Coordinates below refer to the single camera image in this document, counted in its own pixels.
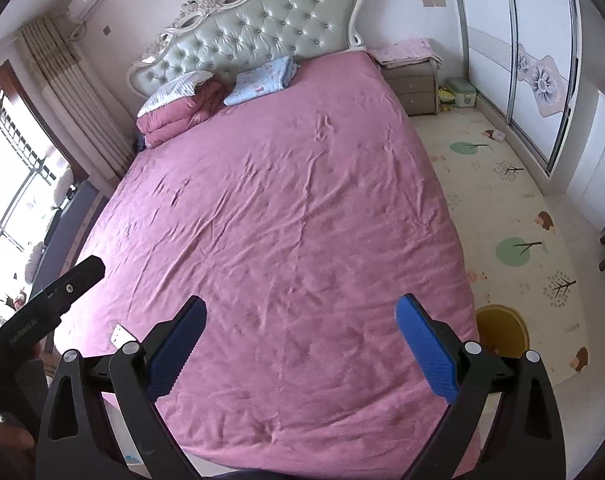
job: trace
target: window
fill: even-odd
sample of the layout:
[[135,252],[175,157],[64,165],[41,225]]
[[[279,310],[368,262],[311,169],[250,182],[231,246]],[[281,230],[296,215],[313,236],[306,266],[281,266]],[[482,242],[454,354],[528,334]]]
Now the window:
[[[0,322],[25,290],[26,261],[44,239],[57,179],[74,161],[57,147],[24,99],[10,67],[0,73]],[[80,172],[80,178],[86,173]]]

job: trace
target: folded pink blanket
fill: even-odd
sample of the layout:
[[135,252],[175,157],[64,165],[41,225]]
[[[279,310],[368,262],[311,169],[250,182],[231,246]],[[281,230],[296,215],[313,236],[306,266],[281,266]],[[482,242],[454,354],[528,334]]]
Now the folded pink blanket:
[[385,68],[397,68],[399,66],[422,63],[433,59],[442,66],[442,59],[431,48],[431,43],[426,38],[410,38],[382,48],[371,48],[368,50],[373,58]]
[[198,94],[182,97],[144,114],[136,124],[144,134],[145,144],[148,148],[157,148],[198,126],[220,109],[225,95],[226,91],[220,83],[207,81]]

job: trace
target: sliding wardrobe door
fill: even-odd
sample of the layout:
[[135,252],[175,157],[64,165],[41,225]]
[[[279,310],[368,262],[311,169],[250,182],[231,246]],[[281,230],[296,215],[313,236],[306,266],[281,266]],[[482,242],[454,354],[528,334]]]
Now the sliding wardrobe door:
[[506,117],[513,66],[509,0],[464,0],[470,83]]
[[511,123],[532,144],[543,165],[551,165],[568,119],[575,7],[573,0],[515,0],[515,9],[517,83]]

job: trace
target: green storage box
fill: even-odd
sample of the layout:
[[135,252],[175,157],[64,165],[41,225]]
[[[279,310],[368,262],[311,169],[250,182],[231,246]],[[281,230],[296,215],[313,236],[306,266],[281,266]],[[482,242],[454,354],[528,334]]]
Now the green storage box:
[[456,96],[458,108],[471,108],[476,105],[476,87],[461,77],[450,77],[446,81],[447,88]]

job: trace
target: wall socket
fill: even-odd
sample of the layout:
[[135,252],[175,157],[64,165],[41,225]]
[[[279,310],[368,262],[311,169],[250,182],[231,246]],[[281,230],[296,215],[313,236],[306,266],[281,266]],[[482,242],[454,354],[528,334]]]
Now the wall socket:
[[446,7],[447,0],[423,0],[424,7]]

